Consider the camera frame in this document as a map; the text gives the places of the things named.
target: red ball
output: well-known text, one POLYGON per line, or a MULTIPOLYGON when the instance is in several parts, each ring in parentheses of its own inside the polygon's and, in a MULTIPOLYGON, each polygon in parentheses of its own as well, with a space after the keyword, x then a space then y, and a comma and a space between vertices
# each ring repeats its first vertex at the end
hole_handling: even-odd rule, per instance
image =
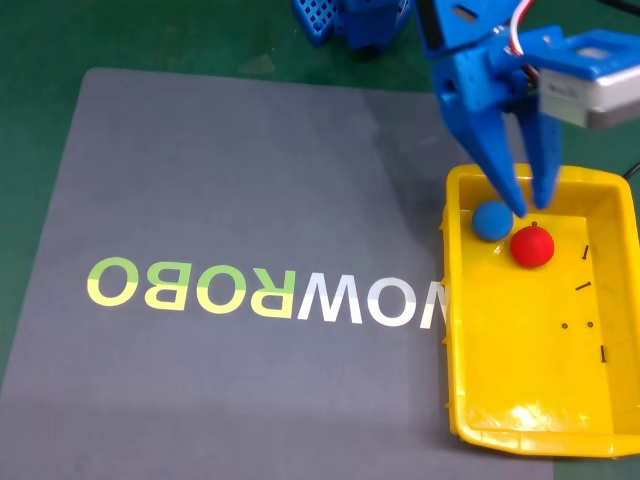
POLYGON ((553 251, 553 238, 542 227, 524 227, 511 237, 511 255, 522 267, 541 267, 551 260, 553 251))

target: green surface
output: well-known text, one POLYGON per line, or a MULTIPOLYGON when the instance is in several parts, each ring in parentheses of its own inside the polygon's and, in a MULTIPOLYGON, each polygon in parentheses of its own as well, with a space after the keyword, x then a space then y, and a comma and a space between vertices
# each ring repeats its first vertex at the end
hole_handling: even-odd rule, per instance
MULTIPOLYGON (((415 22, 382 57, 340 39, 314 49, 290 0, 4 0, 0 18, 0 382, 82 76, 91 67, 430 89, 415 22)), ((538 0, 524 28, 640 33, 640 19, 595 0, 538 0)), ((566 162, 622 173, 640 123, 565 129, 566 162)), ((640 175, 634 179, 638 195, 640 175)), ((640 477, 640 460, 557 461, 556 480, 640 477)))

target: blue ball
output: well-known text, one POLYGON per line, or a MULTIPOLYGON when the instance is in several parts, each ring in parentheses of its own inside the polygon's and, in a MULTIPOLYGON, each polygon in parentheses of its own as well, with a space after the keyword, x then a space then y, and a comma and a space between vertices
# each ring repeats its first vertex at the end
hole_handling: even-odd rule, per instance
POLYGON ((473 231, 487 242, 497 242, 509 235, 513 228, 513 213, 502 202, 483 203, 473 212, 473 231))

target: yellow bin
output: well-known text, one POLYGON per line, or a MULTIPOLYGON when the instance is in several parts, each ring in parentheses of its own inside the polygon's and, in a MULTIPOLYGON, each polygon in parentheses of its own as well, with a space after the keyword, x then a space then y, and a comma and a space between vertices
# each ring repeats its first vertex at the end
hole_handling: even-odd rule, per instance
MULTIPOLYGON (((531 198, 529 167, 516 174, 531 198)), ((510 236, 474 235, 474 209, 496 198, 475 165, 447 178, 451 431, 526 455, 640 453, 640 254, 629 185, 564 167, 553 204, 516 218, 512 231, 535 221, 552 235, 553 259, 534 270, 514 262, 510 236)))

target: robotic arm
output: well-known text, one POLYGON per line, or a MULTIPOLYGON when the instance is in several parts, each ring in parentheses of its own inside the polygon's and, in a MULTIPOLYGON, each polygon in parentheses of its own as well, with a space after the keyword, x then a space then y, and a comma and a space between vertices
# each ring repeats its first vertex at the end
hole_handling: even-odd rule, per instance
POLYGON ((436 60, 442 117, 516 215, 526 215, 527 202, 504 113, 520 125, 540 209, 562 163, 560 120, 600 128, 640 116, 640 37, 593 30, 565 38, 557 26, 518 35, 533 0, 414 1, 427 57, 436 60))

